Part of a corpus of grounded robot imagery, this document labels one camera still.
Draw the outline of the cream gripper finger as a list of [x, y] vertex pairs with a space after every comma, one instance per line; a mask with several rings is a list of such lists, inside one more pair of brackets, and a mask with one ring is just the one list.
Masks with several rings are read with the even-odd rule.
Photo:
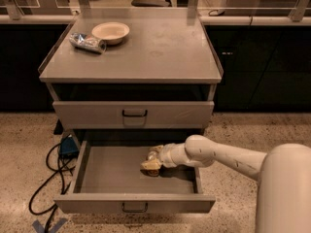
[[163, 145], [151, 147], [149, 151], [149, 156], [157, 156], [161, 152], [162, 149], [163, 149]]
[[141, 169], [146, 171], [158, 171], [161, 168], [161, 162], [158, 159], [149, 159], [141, 163]]

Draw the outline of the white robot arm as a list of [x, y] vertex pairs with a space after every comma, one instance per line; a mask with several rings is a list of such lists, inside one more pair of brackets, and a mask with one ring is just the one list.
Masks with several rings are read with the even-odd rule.
[[141, 168], [208, 167], [213, 162], [258, 184], [256, 233], [311, 233], [311, 148], [283, 144], [265, 153], [191, 135], [182, 144], [150, 148]]

